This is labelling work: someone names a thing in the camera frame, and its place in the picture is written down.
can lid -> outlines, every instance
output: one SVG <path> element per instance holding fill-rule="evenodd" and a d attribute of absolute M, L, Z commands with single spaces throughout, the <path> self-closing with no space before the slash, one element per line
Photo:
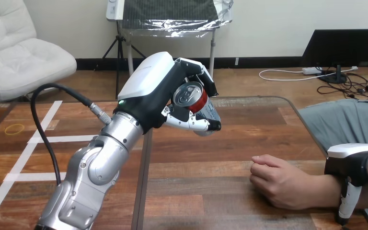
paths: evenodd
<path fill-rule="evenodd" d="M 182 84 L 175 91 L 172 100 L 173 102 L 182 107 L 194 105 L 202 95 L 202 85 L 196 81 L 190 81 Z"/>

rubber band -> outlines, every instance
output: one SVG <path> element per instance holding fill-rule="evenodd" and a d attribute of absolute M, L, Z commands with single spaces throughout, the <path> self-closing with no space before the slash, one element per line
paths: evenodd
<path fill-rule="evenodd" d="M 20 126 L 21 130 L 15 132 L 15 133 L 8 133 L 8 129 L 12 128 L 12 127 L 15 127 L 15 126 Z M 5 128 L 5 134 L 6 135 L 16 135 L 16 134 L 19 134 L 20 132 L 22 132 L 23 130 L 24 130 L 24 125 L 22 125 L 22 124 L 13 124 L 13 125 L 10 125 L 10 126 Z"/>

forearm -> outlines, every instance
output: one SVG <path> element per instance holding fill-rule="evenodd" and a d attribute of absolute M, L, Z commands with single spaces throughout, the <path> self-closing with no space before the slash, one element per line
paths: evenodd
<path fill-rule="evenodd" d="M 313 192 L 312 207 L 339 207 L 343 180 L 331 175 L 314 176 L 317 186 Z M 362 188 L 359 202 L 356 208 L 368 208 L 368 184 Z"/>

monitor stand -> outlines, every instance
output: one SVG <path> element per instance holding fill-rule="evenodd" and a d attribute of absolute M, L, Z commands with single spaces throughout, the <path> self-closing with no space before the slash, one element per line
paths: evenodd
<path fill-rule="evenodd" d="M 336 71 L 324 71 L 324 74 L 335 73 L 329 76 L 319 77 L 318 79 L 332 84 L 342 84 L 346 82 L 347 76 L 341 72 L 341 65 L 336 66 Z"/>

gray sleeve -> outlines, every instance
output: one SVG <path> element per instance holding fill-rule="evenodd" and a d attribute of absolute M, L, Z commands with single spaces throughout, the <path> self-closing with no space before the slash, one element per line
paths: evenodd
<path fill-rule="evenodd" d="M 299 113 L 325 151 L 339 144 L 368 144 L 368 100 L 325 102 L 301 109 Z"/>

